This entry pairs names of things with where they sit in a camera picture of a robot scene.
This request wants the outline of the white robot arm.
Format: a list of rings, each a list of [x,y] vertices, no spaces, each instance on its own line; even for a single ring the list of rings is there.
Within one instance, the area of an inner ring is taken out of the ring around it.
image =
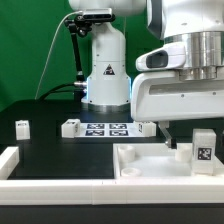
[[[131,106],[137,122],[162,131],[174,120],[224,117],[224,0],[68,0],[93,24],[92,73],[83,102],[95,109]],[[125,72],[125,38],[110,21],[147,12],[148,30],[164,45]]]

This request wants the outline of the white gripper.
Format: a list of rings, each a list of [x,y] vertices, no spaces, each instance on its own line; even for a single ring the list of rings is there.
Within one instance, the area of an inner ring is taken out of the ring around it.
[[[176,149],[168,121],[224,117],[224,69],[213,80],[180,81],[177,72],[168,70],[138,75],[132,87],[131,117],[158,121],[165,144]]]

